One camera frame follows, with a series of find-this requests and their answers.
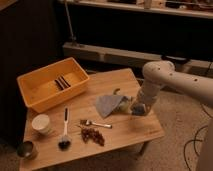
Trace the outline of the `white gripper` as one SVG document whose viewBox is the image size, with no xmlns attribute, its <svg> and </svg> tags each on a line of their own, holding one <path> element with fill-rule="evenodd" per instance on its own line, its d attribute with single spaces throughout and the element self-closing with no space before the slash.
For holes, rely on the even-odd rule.
<svg viewBox="0 0 213 171">
<path fill-rule="evenodd" d="M 133 110 L 134 106 L 143 104 L 145 106 L 145 111 L 146 111 L 146 113 L 144 115 L 147 115 L 150 112 L 150 110 L 151 110 L 152 106 L 154 105 L 154 103 L 156 102 L 156 100 L 157 100 L 156 91 L 141 88 L 138 91 L 136 99 L 132 104 L 132 110 Z"/>
</svg>

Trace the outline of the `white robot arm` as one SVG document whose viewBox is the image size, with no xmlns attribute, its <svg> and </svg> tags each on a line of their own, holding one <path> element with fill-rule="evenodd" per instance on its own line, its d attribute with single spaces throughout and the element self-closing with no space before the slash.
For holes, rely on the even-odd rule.
<svg viewBox="0 0 213 171">
<path fill-rule="evenodd" d="M 213 78 L 177 72 L 170 61 L 152 61 L 142 68 L 143 84 L 131 106 L 135 115 L 147 115 L 159 91 L 168 86 L 213 109 Z M 196 171 L 213 171 L 213 118 L 210 120 Z"/>
</svg>

